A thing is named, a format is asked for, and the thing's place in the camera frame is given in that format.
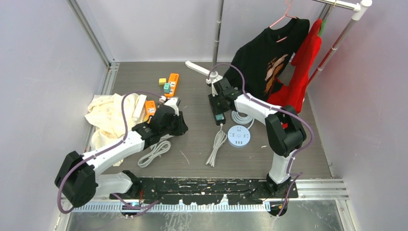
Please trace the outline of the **teal adapter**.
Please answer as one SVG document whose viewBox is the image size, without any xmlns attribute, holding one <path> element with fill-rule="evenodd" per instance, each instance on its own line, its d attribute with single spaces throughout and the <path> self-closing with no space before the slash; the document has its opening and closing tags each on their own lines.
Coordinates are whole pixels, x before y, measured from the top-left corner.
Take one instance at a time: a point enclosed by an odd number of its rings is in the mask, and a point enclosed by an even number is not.
<svg viewBox="0 0 408 231">
<path fill-rule="evenodd" d="M 223 114 L 215 115 L 215 119 L 216 119 L 216 121 L 222 121 L 222 120 L 224 120 L 224 115 Z"/>
<path fill-rule="evenodd" d="M 165 84 L 163 85 L 163 90 L 164 90 L 164 93 L 165 93 L 165 94 L 169 94 L 170 91 L 171 91 L 171 85 L 170 85 L 169 83 L 165 83 Z"/>
</svg>

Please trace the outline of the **orange power strip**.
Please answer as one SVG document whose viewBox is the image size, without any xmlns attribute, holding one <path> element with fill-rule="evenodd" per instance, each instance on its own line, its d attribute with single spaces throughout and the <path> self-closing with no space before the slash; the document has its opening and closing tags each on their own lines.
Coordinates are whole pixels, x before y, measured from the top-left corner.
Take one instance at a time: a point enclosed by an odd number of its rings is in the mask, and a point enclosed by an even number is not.
<svg viewBox="0 0 408 231">
<path fill-rule="evenodd" d="M 165 94 L 167 98 L 171 98 L 175 96 L 178 81 L 179 81 L 179 74 L 171 73 L 168 79 L 168 83 L 170 84 L 170 92 Z"/>
<path fill-rule="evenodd" d="M 150 122 L 151 117 L 153 117 L 156 112 L 155 101 L 153 100 L 146 101 L 144 107 L 146 112 L 145 121 Z"/>
</svg>

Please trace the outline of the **round blue power socket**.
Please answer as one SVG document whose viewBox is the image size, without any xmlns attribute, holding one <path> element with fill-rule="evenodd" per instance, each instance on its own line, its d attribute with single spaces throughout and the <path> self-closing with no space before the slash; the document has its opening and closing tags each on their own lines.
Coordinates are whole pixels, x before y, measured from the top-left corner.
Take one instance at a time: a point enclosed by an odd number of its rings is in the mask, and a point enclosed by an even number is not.
<svg viewBox="0 0 408 231">
<path fill-rule="evenodd" d="M 243 148 L 248 145 L 251 135 L 248 128 L 242 125 L 232 126 L 227 132 L 228 143 L 235 148 Z"/>
</svg>

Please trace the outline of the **yellow adapter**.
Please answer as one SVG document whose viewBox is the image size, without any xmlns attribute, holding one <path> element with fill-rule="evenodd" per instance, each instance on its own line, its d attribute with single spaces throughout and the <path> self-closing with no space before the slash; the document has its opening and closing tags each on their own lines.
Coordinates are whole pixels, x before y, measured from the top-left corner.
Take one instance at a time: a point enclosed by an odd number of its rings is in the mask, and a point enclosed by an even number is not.
<svg viewBox="0 0 408 231">
<path fill-rule="evenodd" d="M 159 78 L 158 80 L 158 84 L 159 85 L 165 85 L 167 83 L 167 79 L 166 78 Z"/>
</svg>

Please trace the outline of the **black power strip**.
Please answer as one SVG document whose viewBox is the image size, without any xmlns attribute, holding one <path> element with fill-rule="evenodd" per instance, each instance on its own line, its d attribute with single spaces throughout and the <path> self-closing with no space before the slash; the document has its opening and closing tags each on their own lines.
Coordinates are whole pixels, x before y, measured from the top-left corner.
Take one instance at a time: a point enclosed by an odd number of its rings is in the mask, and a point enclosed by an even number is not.
<svg viewBox="0 0 408 231">
<path fill-rule="evenodd" d="M 213 113 L 213 117 L 217 126 L 223 126 L 226 124 L 226 118 L 224 113 Z"/>
</svg>

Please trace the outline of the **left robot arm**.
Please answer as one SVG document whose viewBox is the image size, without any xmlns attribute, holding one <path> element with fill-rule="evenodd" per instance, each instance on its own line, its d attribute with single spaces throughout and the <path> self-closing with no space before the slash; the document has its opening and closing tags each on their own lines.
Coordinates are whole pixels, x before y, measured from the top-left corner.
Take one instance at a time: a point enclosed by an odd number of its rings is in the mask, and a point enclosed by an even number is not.
<svg viewBox="0 0 408 231">
<path fill-rule="evenodd" d="M 158 143 L 165 135 L 181 136 L 188 130 L 182 111 L 164 105 L 157 109 L 149 122 L 137 124 L 122 139 L 99 150 L 78 154 L 68 153 L 55 178 L 57 206 L 64 213 L 62 196 L 73 208 L 81 207 L 95 196 L 118 195 L 124 199 L 140 196 L 141 183 L 128 170 L 105 175 L 114 163 Z"/>
</svg>

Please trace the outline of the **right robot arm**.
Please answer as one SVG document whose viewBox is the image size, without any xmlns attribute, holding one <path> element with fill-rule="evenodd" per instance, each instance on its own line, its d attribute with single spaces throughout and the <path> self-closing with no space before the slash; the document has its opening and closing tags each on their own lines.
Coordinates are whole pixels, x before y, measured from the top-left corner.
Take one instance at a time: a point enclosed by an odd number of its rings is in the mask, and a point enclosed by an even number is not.
<svg viewBox="0 0 408 231">
<path fill-rule="evenodd" d="M 301 150 L 306 140 L 304 125 L 297 112 L 290 105 L 275 106 L 237 90 L 225 78 L 208 79 L 206 84 L 212 90 L 208 99 L 218 126 L 226 123 L 224 113 L 227 111 L 244 113 L 265 125 L 268 143 L 274 153 L 266 177 L 267 191 L 272 197 L 280 197 L 289 186 L 295 153 Z"/>
</svg>

